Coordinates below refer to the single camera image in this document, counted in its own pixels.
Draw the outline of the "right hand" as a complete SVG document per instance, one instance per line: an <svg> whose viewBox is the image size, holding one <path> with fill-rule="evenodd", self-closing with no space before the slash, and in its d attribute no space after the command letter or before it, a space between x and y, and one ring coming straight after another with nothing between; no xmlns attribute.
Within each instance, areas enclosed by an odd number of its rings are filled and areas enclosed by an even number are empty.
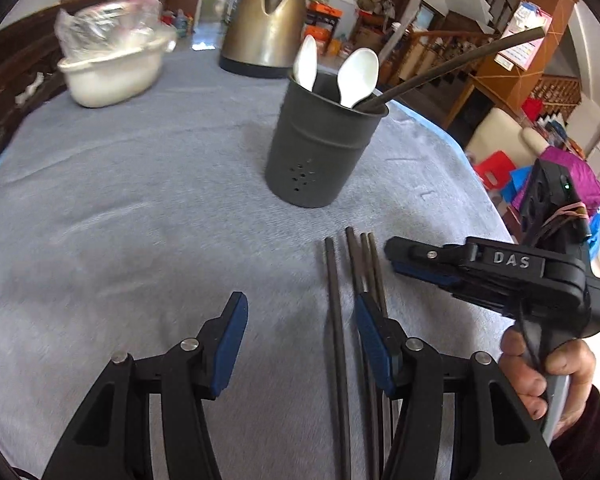
<svg viewBox="0 0 600 480"><path fill-rule="evenodd" d="M527 346L524 336L514 326L509 327L501 339L502 354L498 364L520 397L533 420L547 412L543 399L547 388L546 377L532 368L524 359ZM556 424L553 440L576 424L585 410L591 393L596 359L581 339L567 341L545 360L544 372L548 376L568 376L570 385L562 414Z"/></svg>

